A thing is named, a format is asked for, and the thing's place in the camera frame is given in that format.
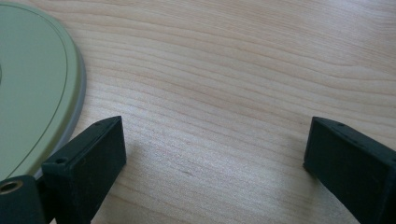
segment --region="light wood surface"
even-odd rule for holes
[[[396,149],[395,1],[20,2],[84,57],[75,135],[123,118],[92,223],[357,223],[302,167],[312,116]]]

